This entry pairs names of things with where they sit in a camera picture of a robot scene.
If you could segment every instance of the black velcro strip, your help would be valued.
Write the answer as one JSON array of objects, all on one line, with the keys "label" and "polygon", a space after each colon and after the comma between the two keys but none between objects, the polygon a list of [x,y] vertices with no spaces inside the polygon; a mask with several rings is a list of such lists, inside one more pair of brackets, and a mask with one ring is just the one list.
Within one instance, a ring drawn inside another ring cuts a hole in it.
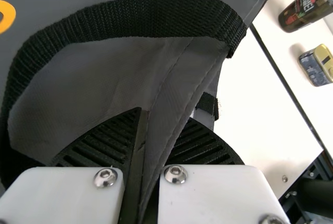
[{"label": "black velcro strip", "polygon": [[219,104],[217,98],[209,93],[203,93],[196,108],[206,111],[210,115],[214,116],[215,121],[219,119]]}]

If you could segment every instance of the bottle label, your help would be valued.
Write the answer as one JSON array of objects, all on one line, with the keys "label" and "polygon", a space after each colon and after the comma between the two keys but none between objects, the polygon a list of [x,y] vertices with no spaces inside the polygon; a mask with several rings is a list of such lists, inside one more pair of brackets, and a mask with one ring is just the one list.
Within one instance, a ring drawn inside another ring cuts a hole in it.
[{"label": "bottle label", "polygon": [[294,31],[333,12],[327,0],[295,0],[279,16],[281,26]]}]

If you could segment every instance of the black rubber pad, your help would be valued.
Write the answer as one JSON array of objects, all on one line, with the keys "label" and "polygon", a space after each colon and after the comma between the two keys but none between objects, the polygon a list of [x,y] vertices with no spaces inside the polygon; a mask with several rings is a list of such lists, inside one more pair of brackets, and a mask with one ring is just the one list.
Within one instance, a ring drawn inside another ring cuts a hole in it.
[{"label": "black rubber pad", "polygon": [[244,163],[219,136],[190,118],[166,164],[243,165]]},{"label": "black rubber pad", "polygon": [[134,108],[94,127],[62,150],[50,165],[56,167],[114,166],[121,169],[124,178],[127,178],[140,112],[140,108]]}]

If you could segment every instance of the black nylon strap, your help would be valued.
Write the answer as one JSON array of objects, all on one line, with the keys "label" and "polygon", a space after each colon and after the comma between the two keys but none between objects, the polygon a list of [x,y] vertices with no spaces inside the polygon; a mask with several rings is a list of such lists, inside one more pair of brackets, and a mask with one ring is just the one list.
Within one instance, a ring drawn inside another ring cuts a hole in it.
[{"label": "black nylon strap", "polygon": [[203,93],[196,108],[206,111],[210,115],[214,116],[215,121],[219,119],[219,104],[217,98],[209,93]]},{"label": "black nylon strap", "polygon": [[227,44],[230,58],[245,35],[242,19],[220,0],[115,0],[79,10],[32,35],[18,50],[1,108],[0,157],[6,155],[3,142],[9,143],[7,120],[13,104],[33,76],[71,43],[128,36],[209,36]]}]

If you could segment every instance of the stitched seam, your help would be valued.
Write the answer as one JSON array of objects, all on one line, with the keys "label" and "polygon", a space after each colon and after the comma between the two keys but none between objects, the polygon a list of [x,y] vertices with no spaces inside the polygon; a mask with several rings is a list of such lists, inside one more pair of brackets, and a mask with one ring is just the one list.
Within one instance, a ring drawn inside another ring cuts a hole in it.
[{"label": "stitched seam", "polygon": [[157,101],[157,98],[158,98],[158,96],[160,95],[161,89],[162,89],[162,87],[163,87],[165,81],[167,80],[167,78],[169,77],[171,71],[172,71],[173,68],[176,66],[176,64],[177,64],[177,62],[179,61],[180,57],[184,54],[184,52],[185,52],[186,49],[189,47],[189,45],[191,44],[192,41],[193,41],[193,38],[191,38],[191,40],[189,41],[189,43],[185,46],[185,48],[184,48],[183,51],[180,53],[180,55],[178,56],[177,60],[176,60],[175,63],[172,65],[172,67],[169,69],[169,71],[168,71],[168,73],[166,74],[165,78],[164,78],[163,81],[161,82],[160,87],[159,87],[158,92],[157,92],[157,95],[156,95],[156,97],[155,97],[155,99],[154,99],[154,102],[153,102],[152,105],[151,105],[150,111],[153,110],[153,108],[154,108],[154,106],[155,106],[155,103],[156,103],[156,101]]},{"label": "stitched seam", "polygon": [[[174,129],[173,129],[171,135],[169,136],[168,141],[167,141],[166,145],[165,145],[164,148],[163,148],[163,152],[162,152],[162,154],[161,154],[161,156],[160,156],[160,158],[159,158],[157,164],[159,164],[159,163],[161,162],[161,159],[162,159],[162,157],[163,157],[163,155],[164,155],[164,153],[165,153],[165,148],[168,146],[168,144],[169,144],[169,142],[170,142],[170,138],[174,135],[174,132],[175,132],[175,130],[176,130],[176,128],[177,128],[179,122],[183,119],[183,117],[184,117],[184,112],[185,112],[186,109],[188,108],[189,102],[192,100],[192,98],[193,98],[195,92],[198,90],[198,88],[200,87],[200,85],[203,83],[203,81],[204,81],[204,79],[206,78],[207,74],[208,74],[208,73],[212,70],[212,68],[215,66],[215,64],[216,64],[216,62],[217,62],[217,60],[219,59],[220,56],[221,56],[221,53],[216,57],[215,62],[213,63],[213,65],[212,65],[212,66],[210,67],[210,69],[206,72],[206,74],[204,75],[204,77],[202,78],[202,80],[200,81],[200,83],[199,83],[199,84],[197,85],[197,87],[195,88],[195,90],[194,90],[194,92],[193,92],[191,98],[190,98],[189,101],[187,102],[187,104],[186,104],[186,106],[185,106],[185,108],[184,108],[184,110],[183,110],[183,112],[182,112],[182,114],[181,114],[181,117],[180,117],[179,121],[177,122],[177,124],[175,125],[175,127],[174,127]],[[156,171],[157,171],[157,166],[155,167],[153,173],[151,174],[151,176],[150,176],[150,178],[149,178],[149,182],[148,182],[148,187],[147,187],[147,188],[150,187],[151,180],[152,180],[154,174],[156,173]]]}]

